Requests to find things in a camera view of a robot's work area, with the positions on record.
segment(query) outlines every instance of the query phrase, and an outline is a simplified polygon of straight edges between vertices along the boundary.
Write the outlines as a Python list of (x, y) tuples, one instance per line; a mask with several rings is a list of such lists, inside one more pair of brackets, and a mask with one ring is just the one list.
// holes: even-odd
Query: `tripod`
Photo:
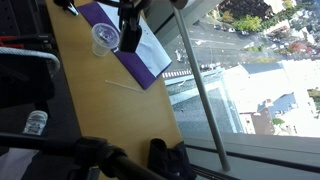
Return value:
[(163, 179), (126, 155), (123, 149), (109, 144), (106, 139), (81, 137), (80, 139), (54, 139), (32, 135), (0, 133), (0, 145), (24, 149), (38, 149), (47, 155), (74, 157), (81, 166), (80, 175), (73, 179), (86, 180), (89, 169), (98, 166), (108, 177), (126, 179)]

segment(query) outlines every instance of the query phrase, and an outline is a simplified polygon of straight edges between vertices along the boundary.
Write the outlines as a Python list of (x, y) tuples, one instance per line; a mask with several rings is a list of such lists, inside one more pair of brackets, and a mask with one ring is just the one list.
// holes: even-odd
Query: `wooden desk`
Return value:
[(102, 58), (92, 53), (91, 27), (81, 15), (64, 12), (52, 0), (47, 7), (82, 135), (107, 138), (144, 166), (152, 138), (164, 139), (169, 147), (180, 142), (163, 78), (145, 92), (106, 83), (142, 90), (113, 53)]

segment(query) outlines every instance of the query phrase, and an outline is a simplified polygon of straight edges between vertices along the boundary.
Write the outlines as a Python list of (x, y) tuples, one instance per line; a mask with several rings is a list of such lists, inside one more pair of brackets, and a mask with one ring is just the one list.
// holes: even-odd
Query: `purple folder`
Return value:
[[(79, 6), (78, 9), (91, 26), (94, 26), (97, 23), (106, 23), (117, 29), (97, 2)], [(112, 49), (112, 51), (143, 89), (147, 89), (170, 65), (169, 63), (155, 76), (149, 71), (148, 67), (136, 53), (119, 52), (116, 51), (116, 49)]]

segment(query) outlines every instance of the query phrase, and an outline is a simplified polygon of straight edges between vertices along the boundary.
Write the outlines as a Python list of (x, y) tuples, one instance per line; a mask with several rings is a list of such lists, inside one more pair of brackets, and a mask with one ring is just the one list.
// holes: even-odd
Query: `crosswalk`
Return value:
[(183, 70), (183, 71), (174, 71), (174, 72), (164, 72), (162, 73), (163, 78), (170, 78), (176, 76), (186, 76), (192, 74), (191, 70)]

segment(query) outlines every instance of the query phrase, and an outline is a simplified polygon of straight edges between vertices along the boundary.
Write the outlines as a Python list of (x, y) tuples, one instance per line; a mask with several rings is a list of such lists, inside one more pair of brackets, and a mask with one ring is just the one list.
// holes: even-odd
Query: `plastic cup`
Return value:
[(117, 30), (105, 23), (98, 23), (92, 28), (92, 51), (97, 56), (105, 56), (110, 49), (119, 44), (119, 35)]

